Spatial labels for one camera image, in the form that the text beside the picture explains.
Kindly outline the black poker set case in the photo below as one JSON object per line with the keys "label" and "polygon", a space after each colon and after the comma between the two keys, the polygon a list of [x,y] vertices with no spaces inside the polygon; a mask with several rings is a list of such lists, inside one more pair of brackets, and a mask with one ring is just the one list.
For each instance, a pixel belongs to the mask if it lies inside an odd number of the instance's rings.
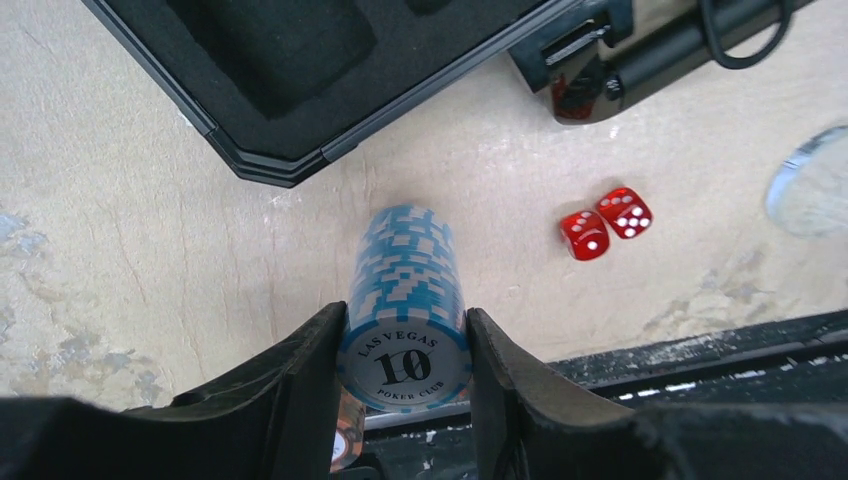
{"label": "black poker set case", "polygon": [[241,179],[292,188],[501,53],[565,125],[705,63],[750,68],[798,1],[697,1],[643,38],[631,1],[91,1]]}

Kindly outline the blue poker chip stack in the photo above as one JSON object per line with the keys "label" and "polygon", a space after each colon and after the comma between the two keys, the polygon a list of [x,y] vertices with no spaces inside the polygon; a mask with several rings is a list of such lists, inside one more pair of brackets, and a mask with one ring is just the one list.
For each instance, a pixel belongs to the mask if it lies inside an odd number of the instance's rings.
{"label": "blue poker chip stack", "polygon": [[468,386],[466,308],[449,225],[397,205],[363,234],[337,353],[342,386],[384,412],[432,410]]}

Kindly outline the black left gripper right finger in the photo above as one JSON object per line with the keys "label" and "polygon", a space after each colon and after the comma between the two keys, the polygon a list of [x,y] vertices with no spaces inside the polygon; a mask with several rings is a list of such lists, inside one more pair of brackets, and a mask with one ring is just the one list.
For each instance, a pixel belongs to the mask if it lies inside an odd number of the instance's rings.
{"label": "black left gripper right finger", "polygon": [[482,479],[843,479],[845,404],[670,404],[637,410],[582,388],[468,313]]}

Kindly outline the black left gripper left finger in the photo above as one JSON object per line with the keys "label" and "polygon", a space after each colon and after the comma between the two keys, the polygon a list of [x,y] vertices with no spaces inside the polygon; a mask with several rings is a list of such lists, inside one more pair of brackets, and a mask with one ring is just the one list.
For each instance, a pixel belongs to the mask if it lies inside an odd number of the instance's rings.
{"label": "black left gripper left finger", "polygon": [[326,305],[294,333],[161,408],[70,397],[1,402],[5,479],[325,479],[345,320]]}

